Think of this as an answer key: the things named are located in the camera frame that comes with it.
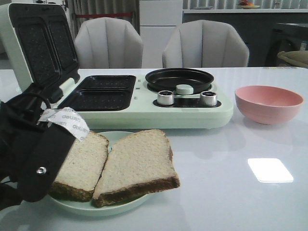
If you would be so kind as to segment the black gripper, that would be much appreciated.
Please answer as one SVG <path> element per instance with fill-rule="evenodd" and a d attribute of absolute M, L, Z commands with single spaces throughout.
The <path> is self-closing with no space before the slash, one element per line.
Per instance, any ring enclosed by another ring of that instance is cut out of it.
<path fill-rule="evenodd" d="M 74 142 L 83 141 L 90 131 L 74 109 L 50 108 L 49 100 L 37 92 L 24 92 L 0 103 L 1 210 L 20 205 L 22 200 L 41 200 Z M 48 127 L 37 125 L 38 121 Z M 11 182 L 17 182 L 17 189 L 9 185 Z"/>

